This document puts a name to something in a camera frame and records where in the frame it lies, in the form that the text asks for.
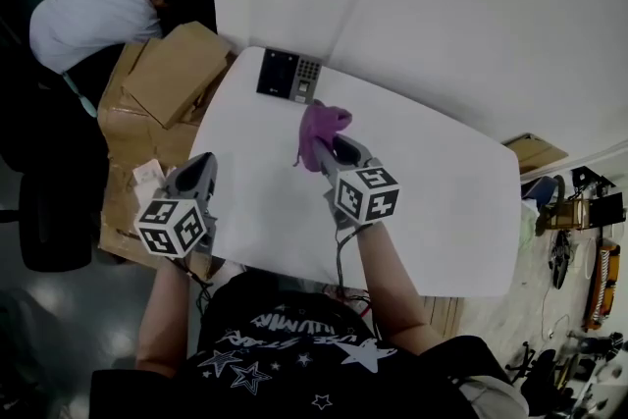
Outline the small white box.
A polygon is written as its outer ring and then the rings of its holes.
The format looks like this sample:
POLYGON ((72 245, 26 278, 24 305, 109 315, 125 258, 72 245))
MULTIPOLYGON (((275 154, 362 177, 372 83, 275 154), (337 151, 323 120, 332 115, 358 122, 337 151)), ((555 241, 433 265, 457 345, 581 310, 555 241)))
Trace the small white box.
POLYGON ((139 204, 150 200, 165 182, 164 172, 157 159, 137 166, 132 170, 132 175, 135 180, 133 191, 139 204))

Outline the purple cloth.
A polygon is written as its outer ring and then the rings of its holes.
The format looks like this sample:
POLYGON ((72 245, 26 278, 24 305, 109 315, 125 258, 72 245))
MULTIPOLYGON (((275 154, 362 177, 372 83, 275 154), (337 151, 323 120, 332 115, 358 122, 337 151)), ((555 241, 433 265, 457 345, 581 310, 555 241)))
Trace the purple cloth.
POLYGON ((298 131, 298 149, 295 166, 302 163, 312 173, 320 173, 315 154, 316 140, 331 147, 334 137, 352 122, 352 114, 337 106, 327 106, 320 100, 310 103, 301 118, 298 131))

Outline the wooden slat panel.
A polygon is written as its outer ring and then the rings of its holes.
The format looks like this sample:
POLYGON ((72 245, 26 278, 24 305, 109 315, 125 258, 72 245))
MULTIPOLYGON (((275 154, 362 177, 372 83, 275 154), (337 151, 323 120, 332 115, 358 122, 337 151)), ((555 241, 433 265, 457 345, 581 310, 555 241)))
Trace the wooden slat panel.
POLYGON ((423 301, 431 327, 445 340, 456 337, 464 308, 464 299, 424 296, 423 301))

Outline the crumpled brown cardboard box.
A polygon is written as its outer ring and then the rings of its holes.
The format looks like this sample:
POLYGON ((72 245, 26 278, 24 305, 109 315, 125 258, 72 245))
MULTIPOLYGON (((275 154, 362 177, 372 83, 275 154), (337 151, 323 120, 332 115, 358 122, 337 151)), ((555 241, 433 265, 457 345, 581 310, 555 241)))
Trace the crumpled brown cardboard box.
POLYGON ((126 77, 157 44, 152 39, 124 46, 98 105, 97 122, 106 139, 109 157, 129 169, 152 159, 165 167, 178 166, 188 159, 207 108, 236 59, 230 52, 221 73, 205 86, 180 120, 165 129, 123 87, 126 77))

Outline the black monitor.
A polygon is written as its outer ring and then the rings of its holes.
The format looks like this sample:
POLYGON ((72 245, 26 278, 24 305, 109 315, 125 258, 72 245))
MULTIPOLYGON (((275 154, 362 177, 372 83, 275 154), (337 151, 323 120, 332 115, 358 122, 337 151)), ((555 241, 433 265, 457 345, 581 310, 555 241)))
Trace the black monitor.
POLYGON ((623 194, 621 192, 589 201, 589 227, 602 228, 625 221, 623 194))

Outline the small wooden frame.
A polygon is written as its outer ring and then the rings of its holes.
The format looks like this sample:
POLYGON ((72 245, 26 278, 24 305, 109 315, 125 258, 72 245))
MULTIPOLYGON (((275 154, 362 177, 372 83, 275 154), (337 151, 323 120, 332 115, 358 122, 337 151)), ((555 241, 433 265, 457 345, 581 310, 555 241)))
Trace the small wooden frame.
POLYGON ((593 201, 579 198, 552 204, 545 225, 550 230, 584 231, 593 226, 593 221, 593 201))

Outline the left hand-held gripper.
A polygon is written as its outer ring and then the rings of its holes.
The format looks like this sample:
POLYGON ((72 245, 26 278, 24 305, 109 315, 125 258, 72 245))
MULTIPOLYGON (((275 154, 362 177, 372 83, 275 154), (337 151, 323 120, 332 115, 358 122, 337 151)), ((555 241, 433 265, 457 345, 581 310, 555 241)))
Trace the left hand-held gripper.
POLYGON ((133 224, 149 254, 167 258, 185 258, 192 251, 212 254, 216 218, 208 205, 216 178, 216 156, 199 154, 168 175, 156 195, 140 206, 133 224))

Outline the person's black star-print shirt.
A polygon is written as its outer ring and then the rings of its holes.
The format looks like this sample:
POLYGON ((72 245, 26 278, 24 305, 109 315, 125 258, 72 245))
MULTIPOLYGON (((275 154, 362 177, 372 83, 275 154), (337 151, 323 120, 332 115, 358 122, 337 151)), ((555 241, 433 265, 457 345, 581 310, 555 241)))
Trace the person's black star-print shirt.
POLYGON ((218 288, 196 353, 167 378, 100 370, 89 419, 527 419, 479 338, 420 355, 376 338, 348 306, 245 272, 218 288))

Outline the black office chair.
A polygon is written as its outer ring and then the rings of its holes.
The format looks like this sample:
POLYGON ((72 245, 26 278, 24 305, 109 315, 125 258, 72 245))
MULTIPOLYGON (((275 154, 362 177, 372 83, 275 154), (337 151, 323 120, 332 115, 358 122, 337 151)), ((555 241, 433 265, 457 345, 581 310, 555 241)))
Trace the black office chair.
POLYGON ((23 167, 18 206, 0 209, 0 224, 19 226, 19 245, 27 269, 64 273, 91 262, 90 216, 84 201, 67 191, 58 170, 43 163, 23 167))

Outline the person's left forearm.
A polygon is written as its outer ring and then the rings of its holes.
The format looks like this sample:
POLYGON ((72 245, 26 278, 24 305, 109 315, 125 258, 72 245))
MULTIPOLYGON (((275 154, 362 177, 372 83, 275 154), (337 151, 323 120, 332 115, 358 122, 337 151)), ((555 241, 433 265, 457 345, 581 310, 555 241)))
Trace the person's left forearm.
POLYGON ((186 362, 190 279, 175 262, 164 259, 138 333, 137 370, 173 378, 186 362))

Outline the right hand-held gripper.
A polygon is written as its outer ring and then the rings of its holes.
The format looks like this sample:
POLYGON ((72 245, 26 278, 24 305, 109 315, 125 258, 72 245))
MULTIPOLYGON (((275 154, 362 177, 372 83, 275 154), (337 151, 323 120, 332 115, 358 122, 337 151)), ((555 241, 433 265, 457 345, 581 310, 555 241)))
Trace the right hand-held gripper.
POLYGON ((366 146, 337 134, 331 147, 315 140, 313 151, 332 187, 325 198, 339 229, 375 224, 394 213, 398 182, 366 146))

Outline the flat brown cardboard box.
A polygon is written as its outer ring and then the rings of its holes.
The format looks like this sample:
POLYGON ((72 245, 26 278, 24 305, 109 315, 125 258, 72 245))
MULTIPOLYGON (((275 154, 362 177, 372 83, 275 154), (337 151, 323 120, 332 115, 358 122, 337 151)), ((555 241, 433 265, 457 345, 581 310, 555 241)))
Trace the flat brown cardboard box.
POLYGON ((125 91, 168 129, 227 65, 229 43, 199 22, 179 25, 142 56, 125 91))

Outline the light green cloth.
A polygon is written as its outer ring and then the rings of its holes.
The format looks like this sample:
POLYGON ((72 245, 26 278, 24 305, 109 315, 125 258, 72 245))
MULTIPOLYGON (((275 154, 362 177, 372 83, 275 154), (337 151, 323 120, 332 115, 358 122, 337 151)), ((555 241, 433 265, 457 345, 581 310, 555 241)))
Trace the light green cloth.
POLYGON ((528 249, 535 237, 536 222, 539 217, 539 211, 536 204, 532 200, 524 199, 521 201, 520 216, 520 235, 518 249, 520 251, 528 249))

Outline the black keypad device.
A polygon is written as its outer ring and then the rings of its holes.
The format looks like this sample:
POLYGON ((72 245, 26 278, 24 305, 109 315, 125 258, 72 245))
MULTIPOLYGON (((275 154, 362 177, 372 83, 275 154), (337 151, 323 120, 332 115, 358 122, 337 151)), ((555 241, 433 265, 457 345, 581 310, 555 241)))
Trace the black keypad device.
POLYGON ((256 92, 308 105, 314 101, 321 68, 317 59, 266 48, 256 92))

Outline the person's right forearm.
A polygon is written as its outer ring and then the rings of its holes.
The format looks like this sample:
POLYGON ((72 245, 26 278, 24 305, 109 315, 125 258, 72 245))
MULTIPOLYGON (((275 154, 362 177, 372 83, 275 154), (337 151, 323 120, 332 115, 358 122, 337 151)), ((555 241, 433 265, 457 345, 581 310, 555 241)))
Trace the person's right forearm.
POLYGON ((420 355, 443 342, 382 222, 357 234, 373 315, 384 340, 420 355))

